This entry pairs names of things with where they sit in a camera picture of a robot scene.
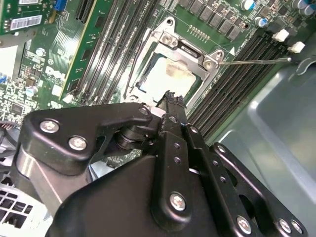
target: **capacitor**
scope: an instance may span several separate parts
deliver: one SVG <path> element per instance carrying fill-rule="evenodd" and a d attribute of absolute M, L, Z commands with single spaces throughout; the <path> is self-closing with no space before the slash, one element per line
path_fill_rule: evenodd
<path fill-rule="evenodd" d="M 38 57 L 44 57 L 46 55 L 46 51 L 43 48 L 38 48 L 35 53 Z"/>
<path fill-rule="evenodd" d="M 304 9 L 307 5 L 306 0 L 294 0 L 292 2 L 292 8 L 295 9 Z"/>
<path fill-rule="evenodd" d="M 255 18 L 255 24 L 260 27 L 260 28 L 263 28 L 263 27 L 266 27 L 267 24 L 268 24 L 268 21 L 266 18 L 261 18 L 261 17 L 256 17 Z"/>
<path fill-rule="evenodd" d="M 26 96 L 28 97 L 33 97 L 35 96 L 37 93 L 38 93 L 38 89 L 36 86 L 30 86 L 30 87 L 27 87 L 26 90 L 25 90 L 25 94 Z"/>
<path fill-rule="evenodd" d="M 303 16 L 310 16 L 314 13 L 315 6 L 307 5 L 304 9 L 299 10 L 299 13 Z"/>
<path fill-rule="evenodd" d="M 255 2 L 253 0 L 242 0 L 240 3 L 242 10 L 252 10 L 255 7 Z"/>

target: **green circuit board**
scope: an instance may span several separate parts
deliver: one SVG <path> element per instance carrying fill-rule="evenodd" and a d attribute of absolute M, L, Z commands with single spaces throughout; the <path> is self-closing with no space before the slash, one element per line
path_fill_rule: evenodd
<path fill-rule="evenodd" d="M 291 8 L 289 2 L 257 0 L 252 11 L 243 11 L 240 8 L 240 0 L 214 0 L 211 3 L 206 0 L 200 1 L 201 7 L 196 10 L 193 9 L 193 4 L 197 1 L 187 1 L 188 4 L 183 6 L 182 0 L 161 0 L 147 27 L 154 29 L 167 16 L 172 16 L 176 20 L 176 34 L 206 53 L 217 48 L 222 49 L 226 61 L 232 61 L 256 32 L 258 27 L 254 19 L 258 16 L 264 16 L 268 20 L 268 25 L 278 19 L 295 31 L 294 37 L 297 40 L 304 41 L 314 32 L 315 20 L 299 15 L 296 9 Z M 23 117 L 32 110 L 80 104 L 79 97 L 74 97 L 70 101 L 63 99 L 71 91 L 70 85 L 80 78 L 89 62 L 91 50 L 102 31 L 100 24 L 96 27 L 97 21 L 100 16 L 103 22 L 106 20 L 113 0 L 96 0 L 86 24 L 76 19 L 79 2 L 69 0 L 66 9 L 57 13 L 54 23 L 40 26 L 34 39 L 26 43 L 20 76 L 0 83 L 1 119 L 21 123 Z M 118 8 L 122 7 L 124 2 L 118 1 Z M 286 7 L 286 12 L 279 13 L 283 7 Z M 227 21 L 230 27 L 237 29 L 238 35 L 235 39 L 228 33 L 223 33 L 224 29 L 221 29 L 220 24 L 214 27 L 210 19 L 206 20 L 201 16 L 206 8 L 212 14 L 218 14 L 222 23 Z M 122 84 L 115 89 L 110 103 L 120 102 Z M 33 97 L 26 95 L 29 87 L 36 90 Z"/>
<path fill-rule="evenodd" d="M 0 1 L 0 35 L 47 24 L 53 3 L 52 0 Z"/>

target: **white connector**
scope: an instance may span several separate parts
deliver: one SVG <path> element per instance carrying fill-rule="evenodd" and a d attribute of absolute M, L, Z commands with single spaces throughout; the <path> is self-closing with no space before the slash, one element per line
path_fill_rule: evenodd
<path fill-rule="evenodd" d="M 274 34 L 272 38 L 279 42 L 284 42 L 285 39 L 289 36 L 289 32 L 285 29 L 280 30 L 278 33 Z"/>
<path fill-rule="evenodd" d="M 295 44 L 293 44 L 291 47 L 287 48 L 287 50 L 290 51 L 291 53 L 300 53 L 304 47 L 305 47 L 305 44 L 303 42 L 298 41 Z"/>

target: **black ram slot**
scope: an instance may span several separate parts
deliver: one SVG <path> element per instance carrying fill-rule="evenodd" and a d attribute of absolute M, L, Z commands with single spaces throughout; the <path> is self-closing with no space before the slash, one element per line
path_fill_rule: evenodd
<path fill-rule="evenodd" d="M 284 52 L 282 44 L 271 42 L 271 36 L 259 30 L 235 60 L 271 60 L 281 57 Z M 209 138 L 245 102 L 273 67 L 257 64 L 229 66 L 195 109 L 189 122 L 199 128 L 204 138 Z"/>

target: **pcie slot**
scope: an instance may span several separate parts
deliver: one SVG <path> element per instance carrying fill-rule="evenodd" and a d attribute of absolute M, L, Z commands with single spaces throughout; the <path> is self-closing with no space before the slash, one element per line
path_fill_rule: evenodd
<path fill-rule="evenodd" d="M 274 59 L 280 57 L 285 50 L 279 43 L 271 43 L 267 34 L 259 33 L 252 39 L 236 60 Z M 274 65 L 229 66 L 189 121 L 200 129 L 205 138 L 211 136 L 273 67 Z"/>
<path fill-rule="evenodd" d="M 102 39 L 105 37 L 106 34 L 110 35 L 112 33 L 113 29 L 114 29 L 114 27 L 111 26 L 111 22 L 116 17 L 116 14 L 117 14 L 117 11 L 118 11 L 118 8 L 117 8 L 118 7 L 118 2 L 119 2 L 119 0 L 114 0 L 113 1 L 113 4 L 111 6 L 111 9 L 110 9 L 108 17 L 107 17 L 107 20 L 106 20 L 106 22 L 104 24 L 102 32 L 100 33 L 99 40 L 98 40 L 96 46 L 94 47 L 94 50 L 92 52 L 91 58 L 89 60 L 89 63 L 88 63 L 88 65 L 87 65 L 87 67 L 86 67 L 86 69 L 84 71 L 84 74 L 79 80 L 78 92 L 82 91 L 82 89 L 86 85 L 87 81 L 90 81 L 90 83 L 92 83 L 91 82 L 92 79 L 90 79 L 91 77 L 89 77 L 88 74 L 89 74 L 89 72 L 90 72 L 90 70 L 92 68 L 94 60 L 96 59 L 96 56 L 97 56 L 97 54 L 99 52 L 99 49 L 103 48 L 102 47 L 102 42 L 103 42 Z"/>
<path fill-rule="evenodd" d="M 124 29 L 124 21 L 128 15 L 128 12 L 130 10 L 131 4 L 133 1 L 127 0 L 126 4 L 123 5 L 123 8 L 121 9 L 118 19 L 116 20 L 116 23 L 113 26 L 113 29 L 111 30 L 110 34 L 108 34 L 105 39 L 100 37 L 99 40 L 104 41 L 105 45 L 103 47 L 103 50 L 100 55 L 99 62 L 97 64 L 97 67 L 94 69 L 91 77 L 90 84 L 87 87 L 86 94 L 89 96 L 89 100 L 91 100 L 95 95 L 95 89 L 98 88 L 99 85 L 97 83 L 99 82 L 99 76 L 102 71 L 102 69 L 105 66 L 105 62 L 108 59 L 109 53 L 113 47 L 113 44 L 115 43 L 116 38 L 118 37 L 118 34 L 122 29 Z"/>
<path fill-rule="evenodd" d="M 80 0 L 76 11 L 77 20 L 80 20 L 84 24 L 87 22 L 94 1 L 95 0 Z"/>
<path fill-rule="evenodd" d="M 132 40 L 132 43 L 131 43 L 131 47 L 130 49 L 127 50 L 127 54 L 126 56 L 124 57 L 124 60 L 121 62 L 120 66 L 119 66 L 119 69 L 109 87 L 109 89 L 107 90 L 107 93 L 104 97 L 103 100 L 101 100 L 99 103 L 100 104 L 107 104 L 109 103 L 116 87 L 118 86 L 119 84 L 119 81 L 123 75 L 123 73 L 125 72 L 125 69 L 127 68 L 127 65 L 128 63 L 130 62 L 132 56 L 133 56 L 133 53 L 136 51 L 137 49 L 137 46 L 138 46 L 138 43 L 139 43 L 139 40 L 141 40 L 146 32 L 146 25 L 148 24 L 148 21 L 150 19 L 150 17 L 153 15 L 155 9 L 157 8 L 157 5 L 159 3 L 159 0 L 152 0 L 149 2 L 149 6 L 150 9 L 145 13 L 145 16 L 142 18 L 143 20 L 140 21 L 140 24 L 139 26 L 137 27 L 137 32 Z"/>

